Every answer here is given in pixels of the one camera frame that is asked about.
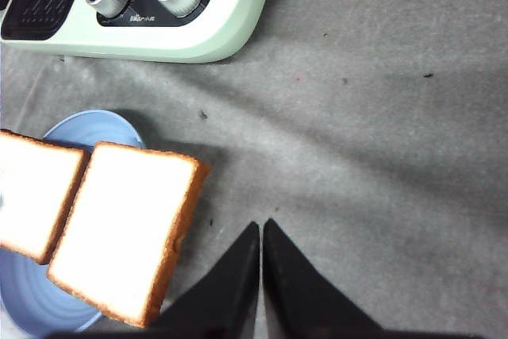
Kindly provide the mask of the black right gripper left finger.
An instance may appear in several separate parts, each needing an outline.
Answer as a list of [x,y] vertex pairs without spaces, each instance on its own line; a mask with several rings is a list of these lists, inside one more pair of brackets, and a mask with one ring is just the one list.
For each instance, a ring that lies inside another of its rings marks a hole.
[[257,301],[260,227],[249,223],[210,271],[147,331],[149,338],[237,338]]

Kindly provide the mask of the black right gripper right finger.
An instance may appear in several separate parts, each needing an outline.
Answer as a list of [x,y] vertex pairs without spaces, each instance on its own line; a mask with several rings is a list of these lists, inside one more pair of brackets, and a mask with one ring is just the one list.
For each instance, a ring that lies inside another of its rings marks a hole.
[[275,219],[263,228],[264,289],[288,338],[396,338],[334,287]]

